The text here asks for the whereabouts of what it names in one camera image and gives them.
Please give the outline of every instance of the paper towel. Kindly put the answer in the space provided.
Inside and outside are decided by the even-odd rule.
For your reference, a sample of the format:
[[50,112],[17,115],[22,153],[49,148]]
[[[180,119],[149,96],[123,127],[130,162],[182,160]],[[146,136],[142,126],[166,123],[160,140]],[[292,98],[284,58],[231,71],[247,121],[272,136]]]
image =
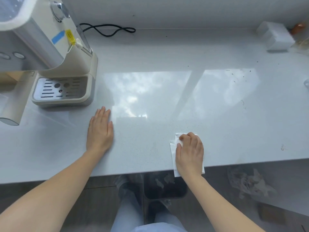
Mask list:
[[[180,177],[179,172],[177,171],[176,167],[176,148],[177,148],[177,143],[180,143],[181,146],[183,145],[182,141],[179,140],[179,137],[183,135],[184,133],[176,133],[175,134],[175,140],[170,141],[170,146],[171,146],[171,152],[172,152],[172,158],[173,158],[173,167],[174,167],[174,176],[175,177]],[[202,173],[205,173],[204,166],[202,166]]]

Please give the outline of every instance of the hand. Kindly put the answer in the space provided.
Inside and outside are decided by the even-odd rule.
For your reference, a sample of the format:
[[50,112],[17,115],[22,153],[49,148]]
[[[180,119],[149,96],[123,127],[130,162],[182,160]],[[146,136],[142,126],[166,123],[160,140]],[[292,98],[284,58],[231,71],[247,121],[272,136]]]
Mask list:
[[112,121],[108,121],[111,110],[105,111],[105,107],[97,109],[95,116],[91,118],[87,133],[87,151],[94,151],[99,155],[111,147],[114,138]]
[[204,147],[200,138],[190,132],[179,137],[183,146],[177,144],[176,166],[184,180],[202,175]]

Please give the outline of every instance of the white quartz countertop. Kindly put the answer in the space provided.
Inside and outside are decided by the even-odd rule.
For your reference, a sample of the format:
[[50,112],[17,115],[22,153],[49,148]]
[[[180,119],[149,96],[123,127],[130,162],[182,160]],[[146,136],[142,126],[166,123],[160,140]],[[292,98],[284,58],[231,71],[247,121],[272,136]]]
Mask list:
[[[194,132],[204,166],[309,158],[309,57],[267,53],[253,30],[138,30],[86,37],[98,55],[95,98],[0,122],[0,183],[48,179],[85,151],[96,109],[114,144],[92,175],[173,168],[169,141]],[[6,102],[0,94],[0,109]]]

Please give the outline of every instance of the drip tray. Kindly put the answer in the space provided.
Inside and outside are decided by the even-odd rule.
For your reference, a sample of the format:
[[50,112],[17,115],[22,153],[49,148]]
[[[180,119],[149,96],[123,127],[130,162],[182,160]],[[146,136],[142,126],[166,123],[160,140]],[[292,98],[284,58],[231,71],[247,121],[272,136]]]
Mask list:
[[33,98],[37,101],[79,99],[86,94],[86,76],[39,78],[34,89]]

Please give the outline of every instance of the power cord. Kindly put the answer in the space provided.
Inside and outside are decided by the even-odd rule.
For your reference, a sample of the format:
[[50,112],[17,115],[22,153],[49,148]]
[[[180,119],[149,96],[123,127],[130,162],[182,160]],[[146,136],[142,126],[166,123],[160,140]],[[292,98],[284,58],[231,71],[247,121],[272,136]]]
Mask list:
[[[118,31],[120,31],[120,30],[124,30],[124,31],[129,32],[129,33],[135,33],[135,32],[136,32],[136,29],[133,28],[133,27],[120,27],[120,26],[115,25],[115,24],[91,25],[90,23],[81,23],[81,24],[79,24],[79,25],[88,25],[88,26],[90,26],[90,27],[88,27],[88,28],[85,28],[85,29],[83,30],[83,32],[85,32],[85,31],[87,31],[87,30],[89,30],[89,29],[94,28],[99,34],[101,34],[102,36],[105,36],[105,37],[114,36],[114,35],[115,35]],[[100,31],[97,29],[97,27],[106,27],[106,26],[109,26],[109,27],[118,27],[118,29],[117,29],[116,31],[114,31],[114,33],[111,34],[111,35],[105,35],[105,34],[103,34],[102,32],[100,32]]]

